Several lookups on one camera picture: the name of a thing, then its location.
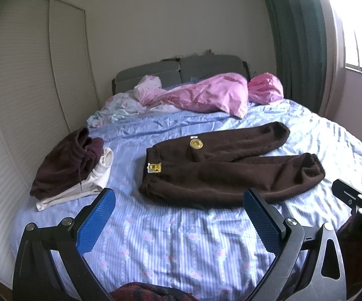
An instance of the pink duvet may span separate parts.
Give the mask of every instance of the pink duvet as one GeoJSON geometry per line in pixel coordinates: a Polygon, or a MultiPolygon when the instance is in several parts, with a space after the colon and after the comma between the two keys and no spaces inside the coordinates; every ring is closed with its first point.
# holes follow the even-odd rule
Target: pink duvet
{"type": "Polygon", "coordinates": [[[277,104],[284,98],[283,86],[276,76],[264,73],[247,83],[243,76],[232,72],[169,91],[161,88],[160,78],[147,75],[134,88],[134,96],[142,106],[169,103],[196,112],[221,110],[240,118],[247,114],[247,101],[277,104]]]}
{"type": "Polygon", "coordinates": [[[158,77],[145,76],[135,86],[134,95],[142,106],[170,103],[179,109],[196,112],[221,110],[240,118],[247,114],[247,80],[237,73],[218,74],[170,91],[161,88],[158,77]]]}

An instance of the white garment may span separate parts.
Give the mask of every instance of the white garment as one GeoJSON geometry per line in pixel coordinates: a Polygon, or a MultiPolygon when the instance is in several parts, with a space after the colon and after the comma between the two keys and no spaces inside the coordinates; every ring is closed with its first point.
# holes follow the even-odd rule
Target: white garment
{"type": "Polygon", "coordinates": [[[90,172],[87,179],[82,181],[82,184],[78,183],[57,196],[38,201],[36,203],[37,209],[42,211],[53,205],[66,203],[67,201],[90,195],[98,195],[107,185],[112,163],[113,151],[110,148],[104,148],[99,162],[92,172],[90,172]]]}

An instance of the gray headboard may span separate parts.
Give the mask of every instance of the gray headboard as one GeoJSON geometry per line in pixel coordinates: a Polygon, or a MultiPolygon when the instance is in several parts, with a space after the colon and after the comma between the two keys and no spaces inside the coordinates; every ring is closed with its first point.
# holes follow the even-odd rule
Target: gray headboard
{"type": "Polygon", "coordinates": [[[225,72],[236,72],[248,81],[248,65],[235,55],[205,54],[186,58],[167,59],[120,71],[112,80],[113,94],[133,89],[147,74],[158,76],[162,87],[187,83],[191,78],[205,79],[225,72]]]}

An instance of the sliding wardrobe door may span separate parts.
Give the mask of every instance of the sliding wardrobe door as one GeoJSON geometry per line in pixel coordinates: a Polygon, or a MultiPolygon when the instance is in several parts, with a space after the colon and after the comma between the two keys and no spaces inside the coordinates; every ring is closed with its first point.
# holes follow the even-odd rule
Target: sliding wardrobe door
{"type": "Polygon", "coordinates": [[[98,109],[84,12],[0,0],[0,281],[12,285],[11,225],[44,157],[98,109]]]}
{"type": "Polygon", "coordinates": [[[49,0],[4,0],[0,13],[0,127],[28,185],[68,134],[51,70],[49,0]]]}
{"type": "Polygon", "coordinates": [[[58,95],[71,131],[99,109],[91,77],[83,10],[50,0],[51,60],[58,95]]]}

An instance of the screw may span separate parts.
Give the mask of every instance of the screw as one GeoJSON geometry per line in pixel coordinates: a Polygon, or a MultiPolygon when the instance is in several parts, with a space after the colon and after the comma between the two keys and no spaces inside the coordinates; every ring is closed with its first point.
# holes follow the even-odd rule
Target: screw
{"type": "Polygon", "coordinates": [[[286,222],[288,225],[291,225],[291,226],[296,226],[297,223],[298,223],[294,218],[291,218],[291,217],[287,218],[287,219],[285,220],[285,222],[286,222]]]}
{"type": "Polygon", "coordinates": [[[27,226],[26,226],[26,230],[27,231],[32,231],[34,229],[34,224],[33,223],[29,223],[27,226]]]}
{"type": "Polygon", "coordinates": [[[61,221],[61,224],[68,226],[72,224],[72,218],[71,217],[66,217],[61,221]]]}
{"type": "Polygon", "coordinates": [[[328,222],[326,222],[324,226],[325,226],[325,229],[327,229],[328,231],[332,231],[332,230],[333,230],[333,225],[330,224],[330,223],[328,223],[328,222]]]}

